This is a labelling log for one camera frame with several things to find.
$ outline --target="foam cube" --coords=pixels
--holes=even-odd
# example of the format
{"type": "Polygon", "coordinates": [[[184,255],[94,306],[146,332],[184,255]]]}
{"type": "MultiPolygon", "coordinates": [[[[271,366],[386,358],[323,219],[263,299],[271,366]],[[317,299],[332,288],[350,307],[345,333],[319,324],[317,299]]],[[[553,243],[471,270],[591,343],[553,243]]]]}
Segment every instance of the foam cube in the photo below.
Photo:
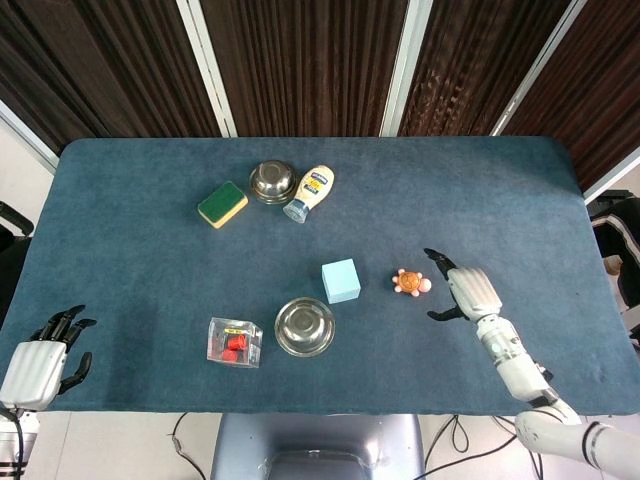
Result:
{"type": "Polygon", "coordinates": [[[322,282],[329,303],[353,300],[360,295],[360,281],[351,258],[323,265],[322,282]]]}

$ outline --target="orange toy turtle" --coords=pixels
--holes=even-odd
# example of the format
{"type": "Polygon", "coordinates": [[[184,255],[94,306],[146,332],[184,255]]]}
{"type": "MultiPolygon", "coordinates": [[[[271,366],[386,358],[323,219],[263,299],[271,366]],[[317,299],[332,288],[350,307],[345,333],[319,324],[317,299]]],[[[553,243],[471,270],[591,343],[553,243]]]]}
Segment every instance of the orange toy turtle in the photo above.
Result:
{"type": "Polygon", "coordinates": [[[401,268],[398,270],[398,275],[391,280],[396,284],[393,290],[398,293],[406,292],[417,297],[420,292],[427,293],[431,290],[431,281],[428,278],[422,278],[420,272],[407,272],[404,268],[401,268]]]}

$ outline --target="green sponge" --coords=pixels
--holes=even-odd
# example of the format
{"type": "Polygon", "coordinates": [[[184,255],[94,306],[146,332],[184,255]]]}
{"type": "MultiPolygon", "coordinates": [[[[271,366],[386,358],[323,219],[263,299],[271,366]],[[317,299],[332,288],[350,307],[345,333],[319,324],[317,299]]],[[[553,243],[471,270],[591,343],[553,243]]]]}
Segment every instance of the green sponge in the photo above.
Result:
{"type": "Polygon", "coordinates": [[[249,203],[238,187],[225,182],[220,188],[198,204],[198,213],[213,228],[222,227],[227,221],[249,203]]]}

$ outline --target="plastic box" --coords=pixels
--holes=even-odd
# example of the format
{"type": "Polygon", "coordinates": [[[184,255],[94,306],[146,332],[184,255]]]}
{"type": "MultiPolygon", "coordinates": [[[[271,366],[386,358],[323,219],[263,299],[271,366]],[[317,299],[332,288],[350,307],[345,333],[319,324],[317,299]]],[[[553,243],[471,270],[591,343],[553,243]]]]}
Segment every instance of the plastic box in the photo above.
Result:
{"type": "Polygon", "coordinates": [[[251,322],[213,317],[209,323],[207,360],[257,368],[261,346],[262,329],[251,322]]]}

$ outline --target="stainless steel bowl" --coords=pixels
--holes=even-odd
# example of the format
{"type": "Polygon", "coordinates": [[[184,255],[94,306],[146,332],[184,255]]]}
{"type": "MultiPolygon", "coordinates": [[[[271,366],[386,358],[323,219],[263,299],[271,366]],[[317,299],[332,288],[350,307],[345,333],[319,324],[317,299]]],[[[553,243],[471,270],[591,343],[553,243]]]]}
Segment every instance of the stainless steel bowl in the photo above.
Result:
{"type": "Polygon", "coordinates": [[[335,320],[324,303],[301,297],[282,307],[275,329],[276,339],[284,350],[297,357],[313,357],[331,344],[335,320]]]}
{"type": "Polygon", "coordinates": [[[249,183],[258,200],[274,205],[293,198],[297,177],[291,165],[280,160],[268,160],[251,172],[249,183]]]}

